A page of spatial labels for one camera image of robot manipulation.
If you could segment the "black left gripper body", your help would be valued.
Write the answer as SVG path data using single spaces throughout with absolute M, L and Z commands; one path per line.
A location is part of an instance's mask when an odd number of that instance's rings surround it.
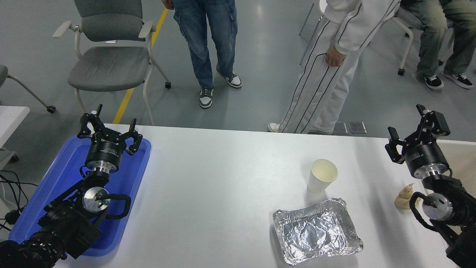
M 94 162 L 104 161 L 119 167 L 126 142 L 109 141 L 101 133 L 93 134 L 91 147 L 85 160 L 85 165 L 92 167 Z

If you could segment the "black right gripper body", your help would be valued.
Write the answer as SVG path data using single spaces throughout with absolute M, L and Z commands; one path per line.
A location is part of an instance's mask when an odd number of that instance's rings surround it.
M 448 162 L 436 142 L 403 148 L 403 158 L 410 173 L 423 173 L 421 168 L 433 166 L 440 173 L 448 170 Z

